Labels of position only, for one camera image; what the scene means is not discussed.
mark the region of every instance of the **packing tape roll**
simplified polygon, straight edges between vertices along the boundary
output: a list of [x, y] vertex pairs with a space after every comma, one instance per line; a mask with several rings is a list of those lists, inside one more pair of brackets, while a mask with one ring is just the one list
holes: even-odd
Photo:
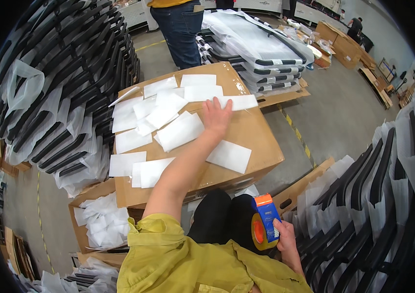
[[279, 240], [274, 240], [273, 242], [267, 241], [266, 230], [258, 213], [254, 214], [251, 218], [251, 237], [253, 238], [255, 247], [261, 251], [274, 248], [277, 242], [279, 242]]

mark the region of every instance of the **shirt sleeve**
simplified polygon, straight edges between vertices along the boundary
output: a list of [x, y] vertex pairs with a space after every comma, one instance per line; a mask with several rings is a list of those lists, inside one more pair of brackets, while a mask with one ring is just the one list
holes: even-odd
[[134, 225], [134, 219], [128, 218], [128, 246], [161, 246], [181, 244], [184, 232], [180, 223], [167, 214], [152, 214]]

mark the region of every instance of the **yellow shirt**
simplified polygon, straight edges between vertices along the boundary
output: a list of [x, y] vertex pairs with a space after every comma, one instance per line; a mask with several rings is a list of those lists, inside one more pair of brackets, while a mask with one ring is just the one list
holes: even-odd
[[310, 293], [305, 278], [285, 264], [257, 255], [233, 240], [198, 244], [184, 236], [167, 214], [152, 214], [134, 225], [129, 218], [129, 253], [122, 263], [118, 293]]
[[187, 3], [188, 1], [191, 0], [152, 0], [151, 2], [147, 3], [147, 6], [153, 8], [165, 8]]

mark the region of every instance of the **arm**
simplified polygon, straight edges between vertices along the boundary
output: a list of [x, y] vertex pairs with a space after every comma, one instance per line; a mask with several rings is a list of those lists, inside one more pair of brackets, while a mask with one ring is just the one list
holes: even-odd
[[295, 242], [294, 226], [286, 221], [282, 221], [281, 223], [277, 219], [274, 219], [273, 225], [280, 233], [277, 249], [281, 252], [282, 262], [290, 267], [295, 273], [305, 277], [302, 264], [300, 263], [297, 244]]
[[232, 100], [221, 109], [219, 100], [203, 102], [204, 132], [164, 170], [147, 201], [142, 218], [163, 213], [180, 221], [181, 206], [186, 193], [198, 175], [199, 168], [221, 142], [232, 116]]

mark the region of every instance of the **black t-shirt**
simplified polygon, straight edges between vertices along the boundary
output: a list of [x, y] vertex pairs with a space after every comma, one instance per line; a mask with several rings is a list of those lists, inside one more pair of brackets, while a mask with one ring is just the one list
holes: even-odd
[[358, 32], [362, 30], [362, 22], [360, 22], [360, 20], [358, 18], [353, 18], [352, 19], [352, 27], [350, 28], [351, 30], [353, 30], [354, 32]]

